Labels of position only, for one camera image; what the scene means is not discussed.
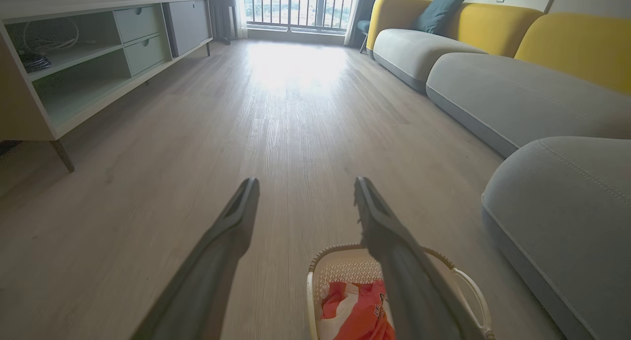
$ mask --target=shelf board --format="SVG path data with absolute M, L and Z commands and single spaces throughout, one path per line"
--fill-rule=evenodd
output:
M 50 122 L 57 128 L 117 91 L 129 80 L 131 79 L 125 77 L 77 80 L 55 91 L 41 93 L 40 99 L 50 117 Z
M 71 48 L 56 50 L 46 55 L 52 66 L 38 72 L 29 73 L 31 81 L 41 79 L 60 70 L 76 66 L 90 59 L 122 49 L 122 44 L 75 44 Z

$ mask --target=beige plastic basket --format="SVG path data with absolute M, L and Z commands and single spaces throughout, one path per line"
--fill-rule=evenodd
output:
M 434 263 L 437 270 L 443 274 L 445 280 L 453 291 L 460 297 L 465 309 L 473 317 L 476 324 L 485 335 L 487 340 L 493 340 L 495 336 L 491 331 L 491 314 L 489 306 L 484 299 L 480 288 L 464 272 L 458 270 L 451 261 L 439 252 L 430 248 L 423 248 L 429 259 Z M 322 316 L 322 292 L 327 288 L 329 282 L 352 282 L 369 283 L 376 279 L 383 279 L 381 265 L 361 244 L 344 244 L 330 246 L 319 252 L 311 265 L 307 275 L 307 316 L 309 317 L 309 332 L 312 340 L 319 340 L 317 323 Z M 466 284 L 469 291 L 465 297 L 459 285 Z M 474 311 L 467 298 L 473 298 L 477 302 L 478 308 Z M 388 320 L 396 329 L 394 321 Z

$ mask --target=wooden floor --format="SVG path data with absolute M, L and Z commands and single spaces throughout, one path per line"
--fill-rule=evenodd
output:
M 126 340 L 239 182 L 261 180 L 223 339 L 307 339 L 318 251 L 360 240 L 368 176 L 485 294 L 501 340 L 561 338 L 492 244 L 502 158 L 355 49 L 236 41 L 181 60 L 64 139 L 0 160 L 0 338 Z

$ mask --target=balcony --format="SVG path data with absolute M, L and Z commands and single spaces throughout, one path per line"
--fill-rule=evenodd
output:
M 248 28 L 344 35 L 353 0 L 244 0 Z

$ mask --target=teal pillow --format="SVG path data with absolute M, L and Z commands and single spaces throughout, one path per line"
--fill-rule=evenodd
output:
M 464 0 L 433 0 L 412 26 L 413 30 L 442 34 Z

